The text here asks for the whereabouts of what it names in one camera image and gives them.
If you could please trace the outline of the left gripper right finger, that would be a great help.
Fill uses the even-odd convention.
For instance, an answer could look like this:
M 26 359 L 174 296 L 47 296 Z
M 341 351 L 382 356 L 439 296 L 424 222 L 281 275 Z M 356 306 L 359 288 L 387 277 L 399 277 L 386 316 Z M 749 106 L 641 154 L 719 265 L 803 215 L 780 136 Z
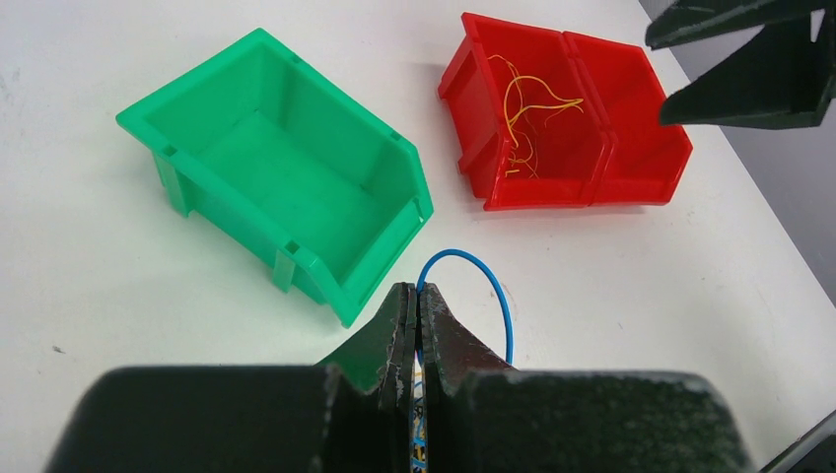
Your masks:
M 482 372 L 511 368 L 453 315 L 435 284 L 418 297 L 428 470 L 481 472 L 484 414 L 476 406 Z

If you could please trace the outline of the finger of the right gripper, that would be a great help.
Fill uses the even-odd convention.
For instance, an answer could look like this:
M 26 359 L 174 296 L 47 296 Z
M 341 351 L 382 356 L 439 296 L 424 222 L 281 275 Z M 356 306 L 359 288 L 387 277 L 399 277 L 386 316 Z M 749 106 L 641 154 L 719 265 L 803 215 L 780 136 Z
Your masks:
M 651 49 L 715 37 L 758 26 L 808 17 L 834 8 L 824 0 L 680 0 L 673 1 L 648 25 L 645 44 Z
M 810 33 L 810 16 L 763 27 L 667 98 L 661 124 L 771 130 L 819 126 L 835 99 L 835 15 L 823 15 L 816 39 Z

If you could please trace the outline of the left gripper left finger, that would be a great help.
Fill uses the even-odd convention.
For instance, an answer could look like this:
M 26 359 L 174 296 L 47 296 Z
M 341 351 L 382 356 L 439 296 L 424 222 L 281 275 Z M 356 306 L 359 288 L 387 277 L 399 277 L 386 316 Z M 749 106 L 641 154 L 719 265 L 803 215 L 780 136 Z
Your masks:
M 409 472 L 417 291 L 394 284 L 373 318 L 326 356 L 324 472 Z

